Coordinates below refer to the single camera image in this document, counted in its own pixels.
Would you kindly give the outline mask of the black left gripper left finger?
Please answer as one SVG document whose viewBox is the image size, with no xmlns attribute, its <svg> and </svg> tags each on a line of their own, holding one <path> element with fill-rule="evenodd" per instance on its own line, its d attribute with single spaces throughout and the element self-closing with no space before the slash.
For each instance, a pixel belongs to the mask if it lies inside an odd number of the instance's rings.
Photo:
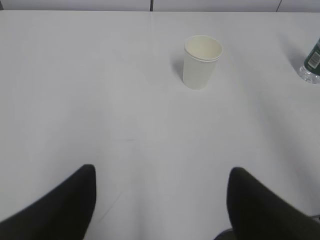
<svg viewBox="0 0 320 240">
<path fill-rule="evenodd" d="M 96 169 L 84 164 L 56 188 L 1 221 L 2 240 L 83 240 L 97 201 Z"/>
</svg>

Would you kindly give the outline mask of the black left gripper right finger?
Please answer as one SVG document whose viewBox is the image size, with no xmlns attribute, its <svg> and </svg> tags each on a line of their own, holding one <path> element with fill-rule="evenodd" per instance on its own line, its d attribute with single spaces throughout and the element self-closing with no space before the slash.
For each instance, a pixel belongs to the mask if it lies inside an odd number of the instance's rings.
<svg viewBox="0 0 320 240">
<path fill-rule="evenodd" d="M 229 174 L 226 206 L 237 240 L 318 240 L 320 225 L 242 167 Z"/>
</svg>

